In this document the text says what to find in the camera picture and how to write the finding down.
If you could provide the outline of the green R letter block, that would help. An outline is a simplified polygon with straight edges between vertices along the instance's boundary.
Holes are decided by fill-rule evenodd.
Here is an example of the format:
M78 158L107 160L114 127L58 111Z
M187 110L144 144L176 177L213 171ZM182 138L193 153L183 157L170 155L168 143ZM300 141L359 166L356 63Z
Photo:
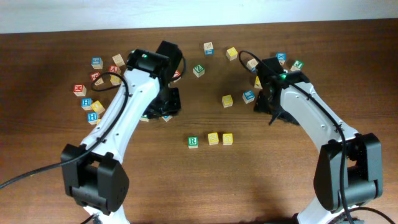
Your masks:
M189 136L188 137L188 148L189 149L198 148L198 137L197 136Z

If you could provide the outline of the yellow S block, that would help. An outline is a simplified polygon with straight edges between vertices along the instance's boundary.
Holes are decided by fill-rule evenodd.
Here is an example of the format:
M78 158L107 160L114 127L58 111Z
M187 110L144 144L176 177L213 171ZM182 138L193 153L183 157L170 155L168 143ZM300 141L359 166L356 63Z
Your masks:
M208 144L212 146L218 143L219 143L218 133L208 133Z
M233 144L233 134L232 133L223 133L223 145L229 146Z

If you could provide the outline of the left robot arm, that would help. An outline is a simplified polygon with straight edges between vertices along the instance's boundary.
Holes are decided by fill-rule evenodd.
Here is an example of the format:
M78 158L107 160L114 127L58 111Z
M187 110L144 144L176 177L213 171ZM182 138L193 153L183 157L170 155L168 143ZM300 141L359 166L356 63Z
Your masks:
M154 119L180 111L179 91L169 84L181 63L185 59L178 45L165 40L155 52L131 52L122 84L99 124L79 146L65 146L66 194L94 223L128 222L123 202L129 178L122 167L127 144L142 116Z

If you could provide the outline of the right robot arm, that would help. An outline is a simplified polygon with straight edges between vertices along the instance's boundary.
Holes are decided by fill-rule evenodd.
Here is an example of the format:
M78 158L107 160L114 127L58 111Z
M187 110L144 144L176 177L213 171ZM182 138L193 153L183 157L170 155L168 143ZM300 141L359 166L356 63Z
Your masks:
M382 195L381 142L373 133L360 134L347 125L303 72L284 72L277 58L259 61L256 74L263 89L254 110L301 126L319 152L315 197L286 223L337 223Z

